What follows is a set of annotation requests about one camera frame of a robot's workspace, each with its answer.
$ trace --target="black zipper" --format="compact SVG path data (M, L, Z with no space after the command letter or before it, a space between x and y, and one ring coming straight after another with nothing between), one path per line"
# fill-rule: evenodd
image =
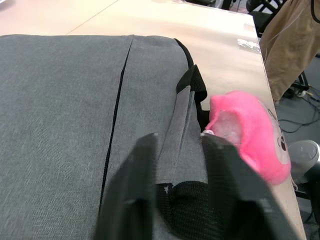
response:
M104 190L105 190L105 185L106 185L107 171L108 171L108 165L109 165L109 159L110 159L110 153L111 153L111 145L112 145L112 140L113 140L113 137L114 137L115 125L116 125L116 120L117 120L117 113L118 113L118 105L119 105L119 100L120 100L121 87L122 87L122 82L123 82L123 79L124 79L125 68L126 68L126 65L127 65L128 56L129 56L129 52L130 52L130 49L131 49L132 42L133 42L133 37L132 37L132 40L131 40L131 43L130 43L130 46L129 46L129 50L128 50L128 53L126 55L126 58L125 58L125 61L124 61L124 65L123 65L123 68L122 68L122 71L121 71L121 74L120 74L120 83L119 83L118 93L116 95L116 100L115 100L109 147L108 147L108 152L106 153L105 163L104 163L104 170L103 170L101 196L100 196L100 204L99 204L99 214L100 214L100 210L101 210L101 207L102 207L102 200L103 200L103 197L104 197Z

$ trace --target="floor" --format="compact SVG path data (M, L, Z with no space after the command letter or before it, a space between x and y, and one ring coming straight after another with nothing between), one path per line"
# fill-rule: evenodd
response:
M233 3L230 8L233 12L247 13L246 0L237 0ZM320 58L314 58L309 66L305 69L305 75L309 85L317 90L320 90ZM320 91L310 90L315 96L320 95ZM317 106L319 111L320 104L312 101ZM315 113L315 108L302 98L295 96L294 98L288 99L283 98L280 101L279 106L276 108L277 116L279 120L291 120L299 123L308 123L315 119L319 119L319 113ZM297 129L298 125L280 121L280 127L288 132L293 132ZM302 126L299 130L294 133L284 133L286 142L290 143L300 140L313 140L320 144L320 121L317 121L311 125ZM305 221L311 213L311 204L309 200L297 198L298 205L301 213L302 220ZM304 224L304 230L308 240L318 240L318 226L316 226L314 217L311 218L309 223Z

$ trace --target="beige fabric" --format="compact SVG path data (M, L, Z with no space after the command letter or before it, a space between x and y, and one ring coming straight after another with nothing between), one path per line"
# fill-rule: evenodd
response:
M275 101L280 100L320 48L320 24L313 20L310 7L310 0L288 0L262 35L261 53ZM320 0L315 0L314 9L320 19Z

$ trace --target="gray fabric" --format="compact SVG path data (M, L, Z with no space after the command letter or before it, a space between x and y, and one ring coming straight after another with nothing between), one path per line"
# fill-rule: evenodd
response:
M185 123L185 133L179 153L173 185L184 181L208 183L205 156L200 142L201 129L197 120L194 92L190 94L189 110Z
M2 36L1 239L92 238L127 54L104 192L149 133L158 133L159 180L207 182L195 93L176 93L188 63L174 39ZM159 215L154 237L176 239Z
M174 111L169 129L156 168L156 183L172 183L177 170L178 157L186 124L190 86L185 87L176 96Z
M158 149L162 149L175 108L176 86L187 70L186 55L174 39L134 36L123 76L105 192L139 137L158 133Z
M0 37L0 236L90 239L132 36Z

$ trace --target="black strap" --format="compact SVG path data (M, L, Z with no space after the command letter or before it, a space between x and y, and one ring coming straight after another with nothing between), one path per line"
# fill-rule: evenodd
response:
M176 93L178 94L185 89L186 86L190 86L190 90L194 91L197 120L201 131L203 131L209 123L209 114L202 110L201 102L206 99L208 93L197 65L191 66L188 71L185 72L176 85Z
M178 39L174 39L176 41L176 43L182 48L182 50L184 51L186 60L188 62L188 68L191 68L194 65L194 60L191 57L191 54L188 50L188 48L186 48L185 45L183 45Z
M206 85L197 65L193 65L185 72L180 81L176 85L176 93L180 93L185 87L190 86L190 91L194 91L194 101L196 104L206 99L208 93Z

